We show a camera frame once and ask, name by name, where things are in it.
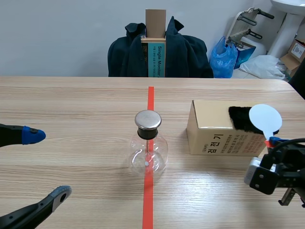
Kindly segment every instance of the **black cable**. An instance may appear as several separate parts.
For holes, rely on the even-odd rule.
[[[292,139],[292,140],[288,140],[288,141],[284,141],[280,144],[278,144],[276,147],[274,147],[271,151],[270,151],[270,155],[274,155],[275,152],[277,150],[279,150],[280,148],[284,147],[284,146],[287,146],[287,145],[291,145],[291,144],[294,144],[294,143],[305,143],[305,138],[296,138],[296,139]]]

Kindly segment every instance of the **white plastic bag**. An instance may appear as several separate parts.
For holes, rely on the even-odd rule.
[[[257,76],[261,79],[285,78],[285,75],[276,68],[278,58],[270,55],[261,55],[246,61],[240,65],[240,70]]]

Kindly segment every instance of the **metal lid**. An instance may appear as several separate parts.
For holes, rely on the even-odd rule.
[[[134,119],[136,125],[142,130],[155,130],[161,125],[161,116],[150,110],[140,111]]]

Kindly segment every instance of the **wooden table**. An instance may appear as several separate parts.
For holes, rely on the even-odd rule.
[[[260,101],[283,117],[279,137],[305,136],[305,103],[279,80],[0,77],[0,123],[42,129],[47,138],[0,149],[0,215],[67,184],[72,195],[40,229],[141,229],[143,177],[126,163],[134,117],[155,110],[168,141],[167,169],[154,185],[155,229],[303,229],[305,212],[244,184],[243,156],[191,156],[186,125],[192,99]]]

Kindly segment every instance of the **blue plastic bag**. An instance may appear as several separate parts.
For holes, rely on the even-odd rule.
[[[232,77],[237,54],[235,46],[226,47],[225,37],[222,37],[213,48],[210,59],[210,66],[213,69],[214,78]]]

